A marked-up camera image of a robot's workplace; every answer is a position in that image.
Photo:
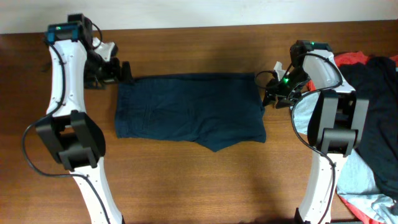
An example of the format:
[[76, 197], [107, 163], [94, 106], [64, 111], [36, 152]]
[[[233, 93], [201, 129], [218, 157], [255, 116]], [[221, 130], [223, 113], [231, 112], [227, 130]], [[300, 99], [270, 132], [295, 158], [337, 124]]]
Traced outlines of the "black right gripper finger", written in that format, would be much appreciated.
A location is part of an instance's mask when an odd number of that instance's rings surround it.
[[266, 91], [262, 101], [263, 107], [266, 107], [268, 105], [275, 105], [276, 102], [277, 102], [277, 95], [275, 93]]
[[284, 98], [284, 97], [277, 97], [275, 102], [275, 109], [281, 109], [286, 107], [291, 107], [298, 101], [298, 98]]

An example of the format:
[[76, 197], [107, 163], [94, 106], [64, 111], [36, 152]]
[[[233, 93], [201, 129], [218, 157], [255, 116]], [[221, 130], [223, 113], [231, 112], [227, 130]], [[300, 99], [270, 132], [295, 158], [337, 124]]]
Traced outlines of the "navy blue shorts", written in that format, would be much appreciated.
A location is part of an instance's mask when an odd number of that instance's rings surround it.
[[253, 73], [137, 78], [118, 86], [118, 138], [190, 141], [220, 151], [266, 141], [265, 108]]

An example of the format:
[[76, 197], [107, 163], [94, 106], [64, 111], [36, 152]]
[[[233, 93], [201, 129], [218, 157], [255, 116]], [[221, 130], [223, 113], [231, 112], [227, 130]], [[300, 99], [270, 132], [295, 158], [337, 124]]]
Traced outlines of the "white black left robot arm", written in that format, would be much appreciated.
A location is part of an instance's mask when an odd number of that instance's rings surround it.
[[100, 127], [87, 115], [84, 90], [132, 80], [129, 62], [120, 62], [114, 42], [95, 37], [96, 25], [83, 14], [51, 24], [45, 43], [52, 60], [52, 89], [46, 115], [34, 122], [54, 161], [80, 189], [92, 223], [124, 223], [104, 170], [106, 143]]

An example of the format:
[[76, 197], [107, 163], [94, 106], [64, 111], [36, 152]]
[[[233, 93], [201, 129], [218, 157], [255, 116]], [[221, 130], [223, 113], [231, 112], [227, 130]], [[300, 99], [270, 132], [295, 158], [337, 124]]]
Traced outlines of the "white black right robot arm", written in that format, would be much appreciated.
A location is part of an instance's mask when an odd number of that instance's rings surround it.
[[295, 210], [295, 223], [330, 223], [338, 178], [363, 135], [369, 101], [339, 71], [331, 47], [324, 42], [298, 40], [290, 47], [286, 70], [276, 63], [264, 86], [263, 106], [291, 109], [310, 96], [317, 101], [301, 142], [312, 150], [312, 166], [305, 196]]

